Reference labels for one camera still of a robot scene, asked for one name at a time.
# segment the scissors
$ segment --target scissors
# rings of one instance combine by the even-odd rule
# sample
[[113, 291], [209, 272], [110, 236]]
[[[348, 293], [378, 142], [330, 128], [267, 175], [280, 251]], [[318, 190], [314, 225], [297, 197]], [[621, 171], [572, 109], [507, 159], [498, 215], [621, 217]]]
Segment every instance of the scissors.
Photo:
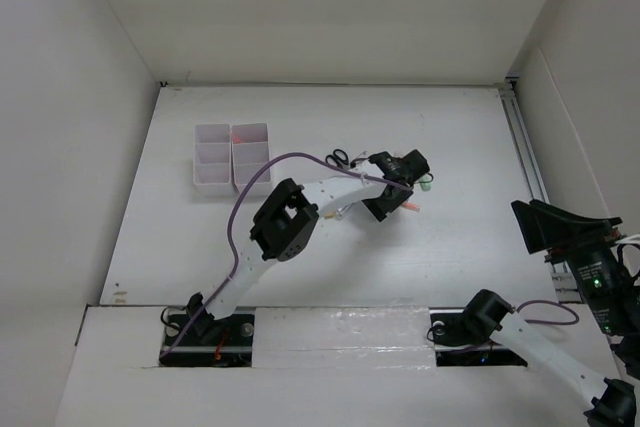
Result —
[[338, 167], [339, 169], [348, 169], [350, 167], [349, 156], [342, 149], [335, 149], [331, 154], [324, 158], [327, 164]]

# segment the white wall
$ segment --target white wall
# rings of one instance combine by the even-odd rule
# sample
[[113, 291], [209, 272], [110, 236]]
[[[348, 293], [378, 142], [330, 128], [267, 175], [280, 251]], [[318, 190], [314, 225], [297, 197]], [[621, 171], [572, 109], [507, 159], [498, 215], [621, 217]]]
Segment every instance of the white wall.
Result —
[[563, 0], [519, 100], [551, 200], [640, 231], [640, 2]]
[[504, 79], [545, 0], [109, 0], [169, 82]]
[[51, 426], [157, 88], [106, 0], [0, 0], [0, 425]]

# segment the metal frame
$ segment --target metal frame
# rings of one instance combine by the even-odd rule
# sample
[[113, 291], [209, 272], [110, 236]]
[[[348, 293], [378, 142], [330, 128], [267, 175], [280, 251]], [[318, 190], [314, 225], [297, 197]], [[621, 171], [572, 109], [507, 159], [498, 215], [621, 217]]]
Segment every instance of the metal frame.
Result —
[[[529, 194], [532, 199], [549, 202], [549, 197], [533, 153], [531, 141], [529, 140], [529, 135], [527, 134], [527, 129], [513, 87], [510, 83], [506, 82], [496, 85], [496, 88], [500, 93], [500, 100], [502, 101], [504, 113], [509, 123], [511, 137], [513, 138], [513, 144], [518, 154], [522, 175], [529, 189]], [[549, 271], [551, 272], [553, 285], [560, 302], [583, 302], [573, 274], [569, 271], [565, 263], [557, 265], [550, 264]]]

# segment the black scissors handle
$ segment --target black scissors handle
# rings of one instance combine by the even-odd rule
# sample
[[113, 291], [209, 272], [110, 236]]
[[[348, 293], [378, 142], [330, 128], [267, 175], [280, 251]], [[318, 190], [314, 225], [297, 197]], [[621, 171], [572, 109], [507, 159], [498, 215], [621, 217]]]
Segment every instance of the black scissors handle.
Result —
[[327, 164], [344, 169], [349, 166], [349, 156], [342, 149], [335, 149], [333, 153], [324, 158]]

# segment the purple cable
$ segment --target purple cable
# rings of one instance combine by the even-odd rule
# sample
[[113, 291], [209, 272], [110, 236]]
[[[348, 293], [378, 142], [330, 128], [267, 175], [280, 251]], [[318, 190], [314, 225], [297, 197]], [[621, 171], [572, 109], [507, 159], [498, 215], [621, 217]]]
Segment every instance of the purple cable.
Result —
[[220, 294], [220, 292], [222, 292], [222, 289], [224, 289], [226, 287], [226, 285], [229, 282], [231, 282], [231, 279], [233, 279], [233, 276], [236, 274], [236, 271], [238, 270], [238, 265], [240, 264], [240, 258], [238, 257], [238, 249], [236, 249], [236, 244], [233, 242], [233, 232], [232, 232], [232, 230], [233, 230], [233, 221], [235, 220], [236, 214], [238, 213], [238, 210], [240, 209], [240, 205], [242, 204], [242, 202], [244, 201], [245, 197], [247, 196], [247, 193], [249, 192], [249, 189], [251, 189], [253, 184], [255, 184], [257, 182], [257, 180], [260, 178], [260, 176], [262, 174], [264, 174], [268, 169], [270, 169], [271, 166], [273, 166], [274, 164], [277, 164], [281, 160], [290, 159], [292, 157], [300, 157], [300, 158], [303, 158], [303, 159], [311, 160], [312, 162], [315, 162], [316, 164], [322, 165], [322, 166], [324, 166], [324, 167], [326, 167], [328, 169], [334, 170], [334, 171], [339, 172], [339, 173], [341, 173], [343, 175], [348, 175], [350, 177], [355, 177], [357, 179], [366, 179], [366, 180], [370, 180], [372, 182], [380, 182], [381, 184], [387, 184], [387, 185], [390, 185], [392, 187], [397, 187], [397, 188], [399, 188], [401, 190], [412, 190], [411, 187], [399, 184], [397, 182], [393, 182], [391, 180], [383, 179], [383, 178], [380, 178], [380, 177], [372, 177], [372, 176], [366, 175], [366, 174], [358, 174], [356, 172], [350, 172], [348, 170], [343, 170], [340, 167], [336, 167], [334, 165], [327, 164], [326, 162], [323, 162], [322, 160], [318, 159], [317, 157], [314, 157], [313, 155], [305, 154], [304, 152], [289, 152], [288, 154], [283, 154], [283, 155], [280, 155], [280, 156], [276, 157], [275, 159], [270, 160], [265, 165], [263, 165], [262, 168], [260, 170], [258, 170], [258, 172], [256, 172], [256, 175], [254, 175], [251, 178], [251, 180], [247, 183], [247, 186], [240, 193], [240, 196], [238, 197], [238, 200], [236, 200], [236, 203], [233, 205], [233, 209], [231, 209], [231, 214], [229, 215], [229, 221], [227, 222], [227, 241], [229, 242], [229, 247], [231, 247], [231, 252], [233, 253], [233, 267], [231, 268], [231, 272], [224, 279], [224, 281], [220, 284], [220, 286], [215, 290], [215, 292], [213, 294], [211, 294], [211, 296], [209, 296], [209, 298], [206, 299], [202, 303], [202, 307], [200, 307], [196, 311], [196, 313], [193, 315], [193, 317], [191, 317], [189, 319], [187, 324], [182, 328], [182, 331], [178, 334], [178, 337], [176, 337], [176, 340], [173, 341], [173, 344], [171, 344], [171, 346], [167, 350], [165, 350], [162, 354], [160, 354], [160, 358], [163, 358], [164, 356], [168, 355], [173, 349], [175, 349], [177, 347], [177, 345], [182, 341], [182, 339], [187, 334], [188, 330], [191, 328], [191, 326], [193, 325], [195, 320], [200, 316], [200, 314], [202, 314], [205, 311], [207, 306], [211, 302], [213, 302], [213, 300]]
[[[559, 302], [552, 302], [550, 300], [528, 300], [528, 301], [524, 302], [523, 304], [520, 304], [520, 306], [516, 309], [516, 312], [520, 313], [520, 311], [522, 309], [524, 309], [525, 307], [528, 307], [529, 305], [535, 305], [535, 304], [545, 304], [545, 305], [552, 305], [554, 307], [560, 307], [562, 310], [566, 310], [571, 315], [573, 315], [574, 318], [573, 318], [573, 320], [568, 320], [566, 322], [555, 321], [555, 320], [524, 319], [524, 321], [527, 324], [576, 325], [578, 322], [580, 322], [580, 316], [578, 315], [578, 313], [575, 310], [570, 309], [566, 305], [562, 305]], [[489, 343], [491, 343], [491, 340], [487, 340], [486, 342], [483, 342], [482, 344], [471, 345], [469, 347], [465, 347], [464, 349], [452, 350], [451, 352], [455, 352], [456, 354], [466, 354], [468, 352], [473, 352], [475, 350], [478, 350], [480, 347], [484, 347], [485, 345], [487, 345]]]

